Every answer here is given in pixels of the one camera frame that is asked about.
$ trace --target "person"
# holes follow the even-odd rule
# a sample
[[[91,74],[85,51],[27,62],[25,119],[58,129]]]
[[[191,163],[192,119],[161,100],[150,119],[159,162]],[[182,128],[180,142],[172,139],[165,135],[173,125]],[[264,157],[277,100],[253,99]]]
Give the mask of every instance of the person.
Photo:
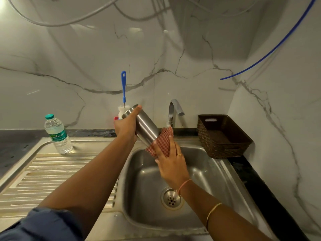
[[[116,120],[117,137],[94,159],[49,194],[26,218],[0,233],[0,240],[85,240],[113,190],[134,143],[142,106]],[[270,240],[259,229],[190,180],[184,156],[170,138],[170,156],[154,144],[162,178],[179,190],[214,240]]]

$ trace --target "stainless steel bottle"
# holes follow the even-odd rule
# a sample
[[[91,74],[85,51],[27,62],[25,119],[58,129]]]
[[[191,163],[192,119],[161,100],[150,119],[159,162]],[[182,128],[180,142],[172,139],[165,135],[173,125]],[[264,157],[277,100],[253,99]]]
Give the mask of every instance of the stainless steel bottle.
[[[128,111],[126,111],[122,118],[128,117],[135,107],[137,107],[138,104],[134,105],[132,108],[130,108]],[[157,126],[154,124],[154,122],[149,118],[149,116],[144,112],[144,110],[141,110],[138,116],[136,117],[136,134],[137,136],[143,141],[143,143],[146,146],[150,146],[151,143],[156,140],[156,138],[160,135],[160,130],[157,128]]]

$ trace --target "blue hose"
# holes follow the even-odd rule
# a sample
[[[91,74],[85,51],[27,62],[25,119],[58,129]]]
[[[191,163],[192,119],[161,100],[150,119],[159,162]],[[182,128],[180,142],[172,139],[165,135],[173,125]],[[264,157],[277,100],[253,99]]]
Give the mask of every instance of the blue hose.
[[[289,38],[289,36],[297,29],[297,27],[300,25],[300,23],[302,22],[302,20],[305,18],[305,16],[307,15],[307,13],[310,11],[311,7],[313,6],[315,0],[311,0],[310,4],[308,5],[307,9],[305,10],[305,12],[302,14],[301,18],[298,20],[298,22],[293,26],[293,28],[287,33],[287,35],[279,42],[279,44],[277,44],[268,54],[266,54],[264,57],[262,57],[260,60],[258,60],[255,64],[253,64],[252,66],[242,70],[241,72],[238,72],[236,74],[233,74],[231,76],[222,78],[220,80],[223,79],[228,79],[228,78],[232,78],[235,77],[241,73],[244,73],[245,71],[253,68],[254,66],[258,65],[261,61],[263,61],[264,59],[266,59],[269,55],[271,55],[272,52],[274,52],[280,45],[282,45],[282,43],[284,41],[287,40],[287,38]]]

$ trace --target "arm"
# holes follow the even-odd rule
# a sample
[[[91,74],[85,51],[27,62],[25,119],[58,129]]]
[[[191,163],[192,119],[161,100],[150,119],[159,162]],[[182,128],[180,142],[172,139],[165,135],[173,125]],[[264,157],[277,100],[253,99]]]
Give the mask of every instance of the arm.
[[[174,142],[173,138],[170,138],[171,151],[168,158],[163,155],[156,143],[153,146],[158,156],[155,161],[161,176],[173,189],[179,189],[186,180],[190,179],[179,145]],[[180,194],[204,226],[206,226],[206,219],[212,208],[221,202],[193,181],[186,182],[181,188]],[[208,232],[213,240],[270,240],[259,229],[226,205],[219,205],[209,216]]]
[[[48,195],[39,207],[69,210],[80,221],[84,239],[104,208],[137,139],[137,106],[123,120],[115,121],[117,137],[82,169]]]

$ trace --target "pink thread bracelet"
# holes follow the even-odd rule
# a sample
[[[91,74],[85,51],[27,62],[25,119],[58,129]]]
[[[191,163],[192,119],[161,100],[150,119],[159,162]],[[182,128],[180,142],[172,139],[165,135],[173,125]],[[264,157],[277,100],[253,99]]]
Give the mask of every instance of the pink thread bracelet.
[[[185,182],[183,182],[183,184],[179,187],[179,189],[178,190],[176,190],[176,193],[178,194],[178,195],[180,195],[180,190],[181,190],[181,188],[185,185],[185,183],[187,183],[188,181],[192,181],[191,179],[189,179],[189,180],[186,180]]]

